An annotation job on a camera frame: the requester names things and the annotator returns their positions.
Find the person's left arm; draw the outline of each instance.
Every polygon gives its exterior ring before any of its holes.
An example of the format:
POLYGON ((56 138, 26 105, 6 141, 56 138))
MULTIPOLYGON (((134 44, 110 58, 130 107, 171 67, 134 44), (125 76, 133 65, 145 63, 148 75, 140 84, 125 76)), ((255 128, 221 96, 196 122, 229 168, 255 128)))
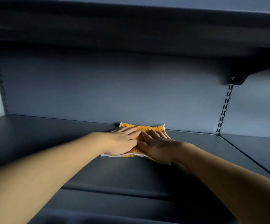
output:
POLYGON ((102 153, 128 152, 139 134, 128 127, 90 133, 0 167, 0 223, 26 224, 90 161, 102 153))

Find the person's right arm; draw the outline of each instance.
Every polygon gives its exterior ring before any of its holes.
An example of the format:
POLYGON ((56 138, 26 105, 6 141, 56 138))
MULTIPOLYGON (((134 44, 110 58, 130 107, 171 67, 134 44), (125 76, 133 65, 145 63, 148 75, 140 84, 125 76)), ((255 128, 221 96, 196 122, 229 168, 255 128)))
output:
POLYGON ((142 132, 139 147, 153 159, 177 161, 202 181, 243 224, 270 224, 270 179, 161 132, 142 132))

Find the towel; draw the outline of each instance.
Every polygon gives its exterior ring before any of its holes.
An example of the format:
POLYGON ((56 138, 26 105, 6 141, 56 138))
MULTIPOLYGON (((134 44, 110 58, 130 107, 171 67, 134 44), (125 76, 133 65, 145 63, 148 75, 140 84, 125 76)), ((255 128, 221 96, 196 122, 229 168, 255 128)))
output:
MULTIPOLYGON (((120 128, 122 128, 122 127, 129 127, 129 128, 136 127, 137 130, 143 131, 143 132, 148 132, 149 130, 154 130, 156 132, 161 131, 163 134, 166 135, 164 125, 157 126, 157 127, 150 127, 150 126, 132 125, 132 124, 122 122, 122 123, 120 123, 119 127, 120 128)), ((141 134, 136 138, 136 140, 145 142, 145 140, 144 140, 144 138, 142 137, 141 134)), ((147 154, 145 154, 138 146, 135 146, 133 149, 131 149, 127 153, 124 153, 124 154, 121 154, 121 155, 118 155, 118 156, 111 156, 111 155, 108 155, 108 154, 101 154, 101 156, 109 156, 109 157, 134 157, 134 156, 140 156, 140 157, 146 157, 146 158, 149 158, 149 159, 151 159, 151 160, 153 160, 155 162, 158 162, 158 161, 152 159, 151 157, 149 157, 147 154)))

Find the person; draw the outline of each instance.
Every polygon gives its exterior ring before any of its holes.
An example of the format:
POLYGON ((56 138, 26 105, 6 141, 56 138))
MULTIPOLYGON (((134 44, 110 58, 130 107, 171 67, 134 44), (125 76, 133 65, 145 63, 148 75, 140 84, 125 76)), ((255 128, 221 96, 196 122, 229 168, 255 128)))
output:
MULTIPOLYGON (((81 168, 102 153, 136 146, 136 128, 94 132, 0 167, 0 223, 26 224, 81 168)), ((243 224, 270 224, 270 179, 161 132, 142 132, 138 146, 160 162, 180 162, 243 224)))

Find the person's left hand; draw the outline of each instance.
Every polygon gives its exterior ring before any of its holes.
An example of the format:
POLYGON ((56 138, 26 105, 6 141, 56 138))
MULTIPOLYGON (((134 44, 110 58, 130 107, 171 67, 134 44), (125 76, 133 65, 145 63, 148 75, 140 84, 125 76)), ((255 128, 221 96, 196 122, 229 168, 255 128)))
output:
POLYGON ((109 133, 94 132, 90 135, 100 144, 103 153, 117 156, 135 147, 140 133, 137 128, 123 127, 109 133))

